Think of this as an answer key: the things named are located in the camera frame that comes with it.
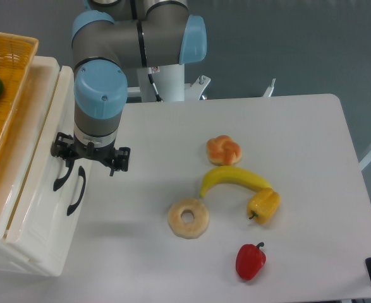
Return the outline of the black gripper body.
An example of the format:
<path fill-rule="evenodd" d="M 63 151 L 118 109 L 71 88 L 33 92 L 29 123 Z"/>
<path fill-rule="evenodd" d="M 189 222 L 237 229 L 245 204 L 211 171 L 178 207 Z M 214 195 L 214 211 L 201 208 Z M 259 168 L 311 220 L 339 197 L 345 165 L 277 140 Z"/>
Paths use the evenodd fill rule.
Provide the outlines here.
<path fill-rule="evenodd" d="M 83 144 L 76 136 L 71 136 L 59 132 L 56 139 L 51 146 L 51 155 L 53 157 L 74 157 L 75 161 L 81 158 L 100 162 L 106 167 L 112 149 L 114 148 L 115 141 L 102 147 L 97 147 L 96 144 L 90 141 Z"/>

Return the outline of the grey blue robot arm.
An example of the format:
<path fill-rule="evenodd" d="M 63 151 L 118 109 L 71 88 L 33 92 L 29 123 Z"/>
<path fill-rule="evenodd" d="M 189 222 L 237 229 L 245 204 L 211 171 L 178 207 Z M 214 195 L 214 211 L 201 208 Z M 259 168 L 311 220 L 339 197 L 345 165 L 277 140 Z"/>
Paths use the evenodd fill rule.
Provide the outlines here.
<path fill-rule="evenodd" d="M 71 34 L 74 131 L 58 133 L 51 154 L 68 170 L 84 158 L 126 171 L 130 149 L 114 146 L 128 98 L 125 71 L 144 71 L 156 101 L 174 100 L 156 71 L 202 61 L 205 22 L 186 1 L 86 1 L 85 7 Z"/>

